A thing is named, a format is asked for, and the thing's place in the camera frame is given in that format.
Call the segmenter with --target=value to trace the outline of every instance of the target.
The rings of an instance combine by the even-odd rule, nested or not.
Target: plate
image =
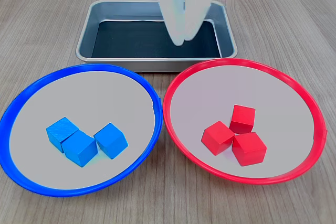
[[[115,159],[102,150],[83,168],[58,151],[46,128],[67,117],[93,136],[108,123],[129,146]],[[56,197],[108,187],[134,171],[153,150],[162,127],[161,101],[138,74],[105,64],[73,66],[31,84],[0,121],[0,163],[17,184]]]
[[[217,156],[201,142],[204,130],[229,126],[234,105],[256,109],[253,131],[267,146],[262,163],[240,166],[232,148]],[[294,179],[321,156],[327,130],[312,96],[286,74],[243,59],[201,62],[170,84],[163,117],[177,147],[201,168],[245,184],[276,184]]]

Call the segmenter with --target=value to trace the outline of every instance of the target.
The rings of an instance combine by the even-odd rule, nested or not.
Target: red plate rim
[[[171,101],[173,98],[173,95],[177,89],[177,87],[189,76],[193,75],[194,73],[197,73],[201,70],[217,67],[217,66],[244,66],[249,68],[258,69],[260,71],[266,72],[277,79],[283,81],[288,86],[293,88],[305,101],[307,104],[312,117],[314,121],[314,141],[312,149],[307,156],[307,158],[295,169],[279,175],[275,177],[269,177],[269,178],[248,178],[248,177],[240,177],[231,175],[228,173],[223,173],[217,169],[214,169],[213,167],[205,164],[201,160],[199,160],[197,157],[195,157],[191,152],[188,151],[188,149],[181,143],[179,138],[177,137],[173,125],[171,122],[171,115],[170,115],[170,107],[171,107]],[[197,63],[183,72],[181,72],[169,85],[167,92],[164,96],[163,100],[163,118],[164,123],[166,125],[166,129],[171,136],[174,143],[178,146],[178,148],[182,151],[182,153],[188,157],[192,162],[194,162],[196,165],[200,166],[201,168],[205,169],[206,171],[219,176],[221,178],[229,179],[231,181],[244,183],[244,184],[253,184],[253,185],[271,185],[271,184],[278,184],[283,183],[289,180],[292,180],[294,178],[297,178],[304,174],[306,171],[308,171],[320,158],[322,155],[325,141],[327,138],[327,129],[326,129],[326,123],[324,121],[322,112],[317,105],[314,98],[308,93],[305,88],[303,88],[298,82],[296,82],[294,79],[289,77],[288,75],[280,72],[279,70],[269,67],[267,65],[264,65],[262,63],[250,61],[250,60],[244,60],[244,59],[215,59],[215,60],[209,60],[209,61],[203,61],[200,63]]]

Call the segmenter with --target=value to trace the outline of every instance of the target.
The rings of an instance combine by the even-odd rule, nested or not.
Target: dark tray bottom
[[[164,22],[99,24],[92,58],[220,58],[214,27],[203,22],[192,41],[175,46]]]

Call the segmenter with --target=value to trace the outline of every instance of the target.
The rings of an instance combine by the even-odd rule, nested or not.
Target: blue cube
[[[84,167],[91,159],[98,154],[96,141],[83,131],[76,131],[62,143],[65,156]]]
[[[49,141],[62,153],[64,153],[62,143],[76,131],[78,131],[78,128],[67,118],[62,118],[53,125],[47,127]]]
[[[114,159],[128,147],[124,134],[111,123],[102,128],[93,137],[101,150],[111,159]]]

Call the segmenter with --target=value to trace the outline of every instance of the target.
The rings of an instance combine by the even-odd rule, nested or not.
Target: tray rim
[[[89,63],[94,63],[94,62],[111,62],[111,63],[113,63],[113,62],[130,62],[130,61],[131,62],[165,62],[165,61],[168,61],[168,62],[177,62],[177,61],[180,61],[180,62],[181,61],[185,61],[185,62],[196,61],[197,62],[197,61],[201,61],[202,62],[202,61],[206,61],[206,60],[218,59],[218,58],[86,58],[86,57],[83,57],[80,54],[79,50],[80,50],[80,46],[82,45],[82,41],[83,41],[83,38],[84,38],[85,30],[86,30],[87,25],[88,25],[89,17],[91,15],[92,9],[100,3],[159,3],[159,0],[98,0],[98,1],[93,2],[89,6],[88,13],[86,15],[86,19],[85,19],[85,22],[84,22],[84,25],[83,25],[83,29],[80,33],[80,37],[79,37],[79,40],[78,40],[78,43],[77,43],[77,46],[76,46],[75,54],[76,54],[76,57],[78,59],[80,59],[81,61],[89,62]],[[229,20],[228,20],[228,16],[227,16],[225,6],[218,1],[212,1],[211,3],[218,5],[223,9],[227,29],[228,29],[228,32],[229,32],[229,35],[230,35],[230,40],[231,40],[232,47],[233,47],[233,53],[229,57],[225,57],[224,59],[235,58],[237,56],[237,53],[238,53],[237,44],[234,40],[233,32],[232,32],[232,29],[231,29],[231,26],[230,26],[230,23],[229,23]]]
[[[135,80],[139,85],[144,87],[148,94],[150,95],[153,101],[153,110],[155,115],[155,127],[153,131],[153,135],[151,140],[149,141],[146,149],[143,153],[136,159],[136,161],[131,164],[127,169],[119,173],[117,176],[106,180],[105,182],[99,183],[97,185],[79,188],[79,189],[54,189],[45,186],[41,186],[27,177],[25,177],[15,166],[10,153],[9,141],[11,137],[12,127],[18,116],[20,110],[23,108],[25,103],[41,88],[46,85],[64,78],[66,76],[70,76],[73,74],[81,73],[81,72],[92,72],[92,71],[105,71],[105,72],[113,72],[125,75],[133,80]],[[84,194],[94,193],[95,191],[102,190],[106,187],[109,187],[123,178],[127,177],[131,174],[135,169],[139,167],[139,165],[148,157],[148,155],[154,149],[159,135],[161,133],[163,124],[163,115],[162,115],[162,105],[161,99],[158,94],[154,90],[154,88],[147,82],[143,77],[138,75],[137,73],[128,70],[126,68],[122,68],[119,66],[114,66],[110,64],[85,64],[85,65],[75,65],[67,68],[63,68],[52,72],[37,81],[33,82],[31,85],[26,87],[8,106],[6,111],[4,112],[1,120],[0,120],[0,165],[3,168],[4,172],[7,176],[13,180],[16,184],[25,188],[33,193],[37,193],[44,196],[50,197],[72,197],[72,196],[80,196]]]
[[[313,134],[313,146],[311,148],[311,151],[309,152],[307,158],[295,169],[278,175],[274,177],[268,177],[268,178],[249,178],[249,177],[241,177],[236,175],[231,175],[228,173],[221,172],[217,169],[214,169],[213,167],[205,164],[201,160],[199,160],[196,156],[194,156],[189,150],[182,144],[182,142],[177,137],[170,117],[170,108],[171,108],[171,101],[173,98],[173,95],[178,88],[178,86],[186,80],[188,77],[193,75],[194,73],[197,73],[201,70],[217,67],[217,66],[244,66],[244,67],[250,67],[253,69],[257,69],[263,72],[266,72],[277,79],[281,80],[288,86],[290,86],[292,89],[294,89],[301,98],[305,101],[307,104],[314,121],[314,134]],[[285,73],[272,68],[270,66],[264,65],[262,63],[258,63],[251,60],[245,60],[245,59],[215,59],[215,60],[208,60],[204,62],[197,63],[184,71],[182,71],[180,74],[177,75],[177,77],[171,82],[169,85],[167,92],[165,94],[164,100],[163,100],[163,120],[166,126],[166,129],[175,143],[175,145],[180,149],[180,151],[189,158],[193,163],[201,167],[202,169],[218,176],[224,179],[228,179],[234,182],[239,182],[242,184],[252,184],[252,185],[272,185],[272,184],[279,184],[284,183],[289,180],[295,179],[305,172],[307,172],[320,158],[322,155],[322,152],[325,147],[326,139],[327,139],[327,129],[326,129],[326,123],[323,118],[323,114],[314,100],[314,98],[308,93],[308,91],[301,86],[297,81],[295,81],[293,78],[289,77]]]

